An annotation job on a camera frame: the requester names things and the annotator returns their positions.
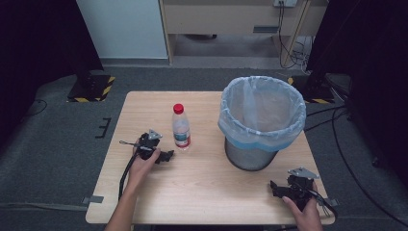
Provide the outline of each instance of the yellow black warning tape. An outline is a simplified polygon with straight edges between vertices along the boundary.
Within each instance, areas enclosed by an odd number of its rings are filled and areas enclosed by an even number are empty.
[[[87,103],[87,102],[98,102],[104,101],[108,96],[109,91],[111,90],[112,84],[114,83],[115,77],[111,76],[106,84],[106,87],[103,90],[103,93],[100,97],[97,98],[85,98],[85,97],[77,97],[68,99],[68,102],[79,102],[79,103]]]
[[[303,99],[305,103],[335,103],[333,99]]]
[[[294,82],[294,79],[292,77],[288,78],[288,84],[292,85]],[[328,103],[335,103],[334,99],[322,99],[322,98],[307,98],[303,99],[305,103],[319,103],[319,104],[328,104]]]

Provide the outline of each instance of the bottle cap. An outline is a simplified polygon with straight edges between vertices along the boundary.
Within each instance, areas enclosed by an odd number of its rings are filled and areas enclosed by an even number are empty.
[[[180,115],[181,113],[183,113],[184,112],[183,104],[174,104],[173,111],[177,115]]]

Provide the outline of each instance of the water bottle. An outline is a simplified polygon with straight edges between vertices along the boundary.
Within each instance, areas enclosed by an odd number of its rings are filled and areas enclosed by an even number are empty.
[[[182,104],[173,106],[173,137],[176,146],[182,150],[189,148],[191,143],[190,124]]]

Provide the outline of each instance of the black curtain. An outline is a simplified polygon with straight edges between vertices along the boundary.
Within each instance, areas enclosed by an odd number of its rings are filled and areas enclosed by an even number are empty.
[[[0,144],[39,86],[103,69],[74,0],[0,0]]]
[[[407,1],[330,0],[307,68],[351,77],[353,122],[408,187],[407,54]]]

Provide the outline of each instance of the trash can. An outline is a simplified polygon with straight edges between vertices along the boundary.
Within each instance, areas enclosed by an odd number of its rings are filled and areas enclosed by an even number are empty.
[[[284,81],[267,76],[234,79],[221,97],[218,127],[225,135],[228,160],[243,170],[267,167],[303,130],[302,95]]]

